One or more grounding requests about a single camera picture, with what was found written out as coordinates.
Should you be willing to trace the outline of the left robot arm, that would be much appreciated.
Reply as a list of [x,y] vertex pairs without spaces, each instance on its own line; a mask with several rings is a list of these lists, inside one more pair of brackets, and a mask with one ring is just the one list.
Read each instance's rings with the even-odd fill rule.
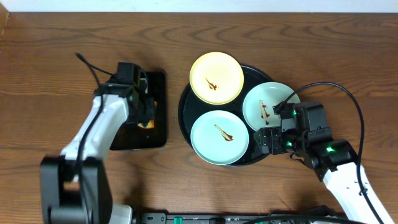
[[113,202],[104,162],[124,123],[154,117],[155,100],[139,87],[100,84],[73,140],[40,163],[44,223],[132,223],[132,207]]

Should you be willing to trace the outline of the orange green sponge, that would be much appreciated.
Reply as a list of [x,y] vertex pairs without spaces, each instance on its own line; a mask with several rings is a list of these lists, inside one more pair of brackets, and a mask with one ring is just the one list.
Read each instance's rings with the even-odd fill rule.
[[137,124],[142,129],[153,129],[155,128],[155,116],[158,103],[146,103],[146,105],[140,111],[140,120]]

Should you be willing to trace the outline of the mint plate front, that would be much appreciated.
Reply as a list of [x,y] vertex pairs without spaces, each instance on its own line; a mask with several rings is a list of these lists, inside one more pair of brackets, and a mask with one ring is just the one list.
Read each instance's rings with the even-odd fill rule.
[[249,133],[243,121],[223,110],[201,115],[190,131],[192,148],[204,161],[227,166],[243,157],[249,146]]

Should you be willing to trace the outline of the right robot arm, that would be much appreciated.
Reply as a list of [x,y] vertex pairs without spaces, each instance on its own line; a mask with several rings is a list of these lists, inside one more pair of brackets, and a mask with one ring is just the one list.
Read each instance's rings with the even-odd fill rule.
[[280,125],[254,133],[255,142],[262,151],[297,156],[303,165],[315,171],[349,220],[393,222],[371,187],[359,154],[347,140],[333,139],[321,103],[289,103],[276,114],[280,117]]

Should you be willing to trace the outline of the mint plate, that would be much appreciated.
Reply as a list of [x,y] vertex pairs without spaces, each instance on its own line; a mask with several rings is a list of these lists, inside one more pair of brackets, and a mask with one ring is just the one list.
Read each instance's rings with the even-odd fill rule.
[[192,148],[204,161],[227,166],[243,157],[249,146],[249,133],[243,121],[223,110],[201,115],[190,131]]
[[254,131],[280,125],[279,115],[273,107],[283,102],[291,93],[291,87],[277,82],[261,83],[251,89],[243,101],[243,116]]

